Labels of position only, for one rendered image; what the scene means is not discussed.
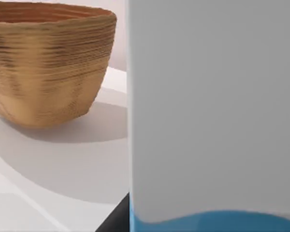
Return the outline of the white and blue bottle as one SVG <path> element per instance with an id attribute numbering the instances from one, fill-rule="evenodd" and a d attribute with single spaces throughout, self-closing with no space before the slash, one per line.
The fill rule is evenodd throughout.
<path id="1" fill-rule="evenodd" d="M 290 0 L 128 0 L 130 232 L 290 232 Z"/>

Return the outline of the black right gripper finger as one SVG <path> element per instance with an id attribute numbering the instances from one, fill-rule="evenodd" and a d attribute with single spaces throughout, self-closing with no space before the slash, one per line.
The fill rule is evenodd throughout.
<path id="1" fill-rule="evenodd" d="M 120 201 L 95 232 L 130 232 L 130 194 Z"/>

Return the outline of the brown woven basket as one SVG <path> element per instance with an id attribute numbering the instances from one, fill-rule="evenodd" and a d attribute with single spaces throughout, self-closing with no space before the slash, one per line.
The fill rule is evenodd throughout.
<path id="1" fill-rule="evenodd" d="M 85 115 L 106 74 L 116 23 L 103 8 L 0 1 L 0 116 L 47 128 Z"/>

